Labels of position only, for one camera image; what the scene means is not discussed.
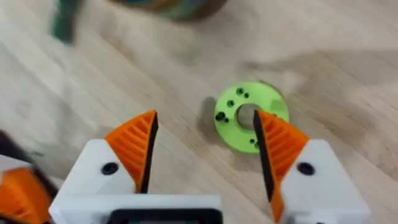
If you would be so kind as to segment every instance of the wooden surface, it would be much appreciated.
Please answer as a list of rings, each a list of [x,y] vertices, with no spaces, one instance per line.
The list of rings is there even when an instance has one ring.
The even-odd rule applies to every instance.
[[[261,81],[296,127],[330,142],[369,223],[397,223],[396,0],[229,0],[191,24],[87,0],[74,47],[48,35],[54,7],[0,1],[0,127],[49,174],[157,109],[151,192],[221,194],[226,223],[272,223],[259,157],[230,150],[212,124],[223,90]]]

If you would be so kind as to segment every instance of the screw hole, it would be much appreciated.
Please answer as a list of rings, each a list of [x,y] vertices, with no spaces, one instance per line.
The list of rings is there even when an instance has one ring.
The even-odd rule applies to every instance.
[[[227,104],[227,106],[232,107],[235,105],[235,102],[233,100],[228,100],[228,102],[226,104]]]
[[[242,95],[243,93],[244,93],[244,91],[243,91],[242,88],[237,88],[237,89],[236,89],[236,94]]]
[[[112,175],[112,174],[116,173],[116,171],[118,171],[118,169],[119,169],[119,165],[117,163],[109,162],[102,167],[101,173],[104,175]]]
[[[315,168],[307,162],[299,163],[297,169],[303,175],[313,175],[315,173]]]
[[[218,114],[216,115],[216,120],[217,121],[222,121],[225,118],[225,113],[224,112],[218,112]]]

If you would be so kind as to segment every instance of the green washer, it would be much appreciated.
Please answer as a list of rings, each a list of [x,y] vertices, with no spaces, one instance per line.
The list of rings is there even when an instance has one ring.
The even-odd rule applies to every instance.
[[[260,109],[289,122],[289,109],[283,96],[270,85],[246,82],[226,90],[214,111],[218,134],[233,149],[245,153],[259,153],[254,130],[244,129],[238,122],[238,109],[254,104]]]

